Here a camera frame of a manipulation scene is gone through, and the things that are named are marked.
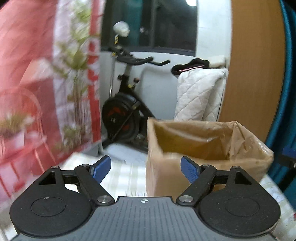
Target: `trash bin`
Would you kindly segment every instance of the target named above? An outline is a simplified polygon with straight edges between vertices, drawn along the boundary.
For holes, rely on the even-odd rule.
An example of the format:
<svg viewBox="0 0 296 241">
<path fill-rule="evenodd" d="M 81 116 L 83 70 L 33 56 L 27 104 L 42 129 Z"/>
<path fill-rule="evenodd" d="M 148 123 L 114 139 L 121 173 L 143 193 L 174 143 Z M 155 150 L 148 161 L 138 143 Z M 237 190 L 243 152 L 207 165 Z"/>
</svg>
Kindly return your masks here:
<svg viewBox="0 0 296 241">
<path fill-rule="evenodd" d="M 175 200 L 190 185 L 180 168 L 183 156 L 219 170 L 240 166 L 257 182 L 273 161 L 273 152 L 237 121 L 177 122 L 149 118 L 147 136 L 148 196 L 172 196 Z"/>
</svg>

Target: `dark window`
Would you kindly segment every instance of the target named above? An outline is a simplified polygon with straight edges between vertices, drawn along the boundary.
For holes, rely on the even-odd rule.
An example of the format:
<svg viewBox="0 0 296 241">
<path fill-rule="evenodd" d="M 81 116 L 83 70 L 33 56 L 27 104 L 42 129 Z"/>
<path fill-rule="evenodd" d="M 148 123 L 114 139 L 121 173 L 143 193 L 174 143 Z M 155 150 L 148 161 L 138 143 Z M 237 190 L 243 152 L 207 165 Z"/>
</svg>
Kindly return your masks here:
<svg viewBox="0 0 296 241">
<path fill-rule="evenodd" d="M 125 21 L 127 38 L 119 38 L 130 51 L 195 55 L 197 7 L 195 0 L 107 0 L 102 49 L 114 43 L 112 27 Z"/>
</svg>

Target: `printed potted plant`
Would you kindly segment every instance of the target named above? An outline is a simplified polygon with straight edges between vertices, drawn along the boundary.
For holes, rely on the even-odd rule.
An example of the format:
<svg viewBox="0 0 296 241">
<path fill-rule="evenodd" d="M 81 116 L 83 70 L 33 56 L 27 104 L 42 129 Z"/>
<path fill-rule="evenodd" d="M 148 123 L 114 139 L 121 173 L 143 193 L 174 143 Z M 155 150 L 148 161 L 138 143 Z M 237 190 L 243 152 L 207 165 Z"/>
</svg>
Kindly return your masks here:
<svg viewBox="0 0 296 241">
<path fill-rule="evenodd" d="M 25 129 L 34 118 L 24 113 L 10 113 L 0 120 L 0 158 L 8 158 L 25 146 Z"/>
</svg>

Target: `blue object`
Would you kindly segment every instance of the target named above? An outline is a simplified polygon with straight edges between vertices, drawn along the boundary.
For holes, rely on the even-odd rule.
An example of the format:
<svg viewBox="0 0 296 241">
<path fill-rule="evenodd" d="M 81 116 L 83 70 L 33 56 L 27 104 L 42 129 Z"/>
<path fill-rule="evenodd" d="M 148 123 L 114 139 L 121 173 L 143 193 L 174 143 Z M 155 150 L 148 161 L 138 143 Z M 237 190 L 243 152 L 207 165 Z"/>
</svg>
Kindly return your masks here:
<svg viewBox="0 0 296 241">
<path fill-rule="evenodd" d="M 92 168 L 93 169 L 90 170 L 91 173 L 93 172 L 92 177 L 100 184 L 111 169 L 111 158 L 109 156 L 102 157 Z"/>
<path fill-rule="evenodd" d="M 292 152 L 296 152 L 296 13 L 283 0 L 280 0 L 280 3 L 286 36 L 285 75 L 277 113 L 266 139 L 266 145 L 274 152 L 275 160 L 268 174 L 276 184 L 279 184 L 289 171 L 288 167 L 277 163 L 278 159 L 282 154 L 294 156 Z M 284 193 L 296 209 L 295 190 L 294 178 Z"/>
<path fill-rule="evenodd" d="M 184 156 L 181 159 L 181 171 L 190 184 L 193 183 L 200 175 L 199 169 L 191 164 L 187 157 Z"/>
</svg>

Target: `blue gripper pad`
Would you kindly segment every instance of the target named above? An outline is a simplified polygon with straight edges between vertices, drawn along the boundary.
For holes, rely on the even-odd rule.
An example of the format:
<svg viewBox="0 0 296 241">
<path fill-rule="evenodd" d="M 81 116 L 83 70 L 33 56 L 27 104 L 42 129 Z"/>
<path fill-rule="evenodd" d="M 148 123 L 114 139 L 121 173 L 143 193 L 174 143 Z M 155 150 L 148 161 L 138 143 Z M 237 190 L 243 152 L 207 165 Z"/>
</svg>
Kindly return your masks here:
<svg viewBox="0 0 296 241">
<path fill-rule="evenodd" d="M 90 174 L 100 184 L 111 169 L 111 158 L 103 156 L 90 168 Z"/>
<path fill-rule="evenodd" d="M 199 168 L 197 168 L 196 166 L 191 164 L 189 160 L 191 162 L 193 162 L 187 156 L 182 157 L 182 159 L 181 159 L 181 171 L 191 184 L 199 177 L 200 170 L 199 170 Z"/>
</svg>

